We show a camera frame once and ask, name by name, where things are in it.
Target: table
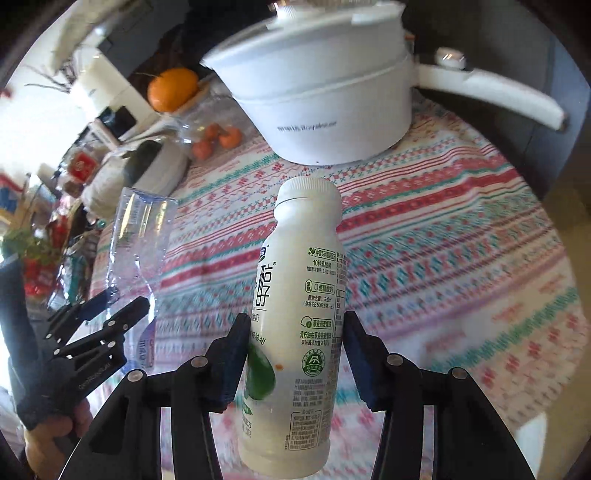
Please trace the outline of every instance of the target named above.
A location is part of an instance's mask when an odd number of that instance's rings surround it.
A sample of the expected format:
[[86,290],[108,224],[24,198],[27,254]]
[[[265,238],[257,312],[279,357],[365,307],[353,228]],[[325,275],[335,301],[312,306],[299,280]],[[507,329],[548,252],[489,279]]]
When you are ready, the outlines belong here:
[[[589,332],[560,238],[486,138],[419,96],[413,111],[407,135],[366,161],[295,165],[256,137],[190,169],[173,194],[180,208],[158,293],[156,371],[204,353],[238,313],[250,311],[279,186],[313,175],[341,192],[346,305],[368,333],[422,368],[466,368],[512,429],[550,406]],[[99,244],[94,293],[105,285],[110,234]],[[103,386],[102,399],[115,383]],[[237,418],[235,407],[212,414],[217,452],[226,479],[249,479],[255,475],[241,464],[235,444]],[[433,458],[430,418],[427,410],[423,478],[430,477]],[[315,477],[369,478],[381,423],[382,414],[359,399],[343,354],[330,457]],[[168,429],[165,420],[165,468],[171,468]]]

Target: bottle neck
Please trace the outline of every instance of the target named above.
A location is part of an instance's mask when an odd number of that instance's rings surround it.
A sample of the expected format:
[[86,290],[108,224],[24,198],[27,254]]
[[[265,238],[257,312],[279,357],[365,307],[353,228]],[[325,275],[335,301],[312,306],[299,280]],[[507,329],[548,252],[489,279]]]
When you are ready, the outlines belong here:
[[302,224],[334,231],[342,220],[340,205],[320,203],[316,199],[299,198],[281,202],[273,212],[281,226]]

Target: plastic water bottle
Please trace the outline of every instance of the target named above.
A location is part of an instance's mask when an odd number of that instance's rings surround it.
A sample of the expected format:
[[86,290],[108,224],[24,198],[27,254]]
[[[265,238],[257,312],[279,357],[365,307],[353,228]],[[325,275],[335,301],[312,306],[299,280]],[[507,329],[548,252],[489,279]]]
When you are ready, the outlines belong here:
[[140,190],[124,188],[119,199],[106,286],[115,290],[107,320],[137,296],[150,301],[148,314],[125,334],[124,371],[154,366],[154,341],[158,317],[164,256],[178,201]]

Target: blue gripper pad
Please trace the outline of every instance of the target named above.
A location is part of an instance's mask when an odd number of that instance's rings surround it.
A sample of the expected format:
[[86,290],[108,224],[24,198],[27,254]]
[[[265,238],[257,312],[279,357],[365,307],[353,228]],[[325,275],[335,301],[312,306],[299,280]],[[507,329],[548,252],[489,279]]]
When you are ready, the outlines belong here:
[[389,408],[393,383],[385,367],[388,349],[379,337],[365,333],[353,311],[345,312],[343,345],[361,400],[371,411]]
[[250,333],[251,318],[240,313],[228,335],[214,340],[207,349],[205,357],[211,365],[211,372],[202,399],[207,402],[209,411],[222,413],[234,400],[246,362]]

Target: bottle cap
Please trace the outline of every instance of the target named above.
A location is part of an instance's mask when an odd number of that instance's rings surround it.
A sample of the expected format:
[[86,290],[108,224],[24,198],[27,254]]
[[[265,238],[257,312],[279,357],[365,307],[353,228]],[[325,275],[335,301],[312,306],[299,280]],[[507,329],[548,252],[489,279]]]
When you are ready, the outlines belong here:
[[338,209],[342,215],[343,204],[334,183],[318,177],[300,176],[287,180],[279,188],[275,207],[287,200],[308,198],[318,200],[323,205]]

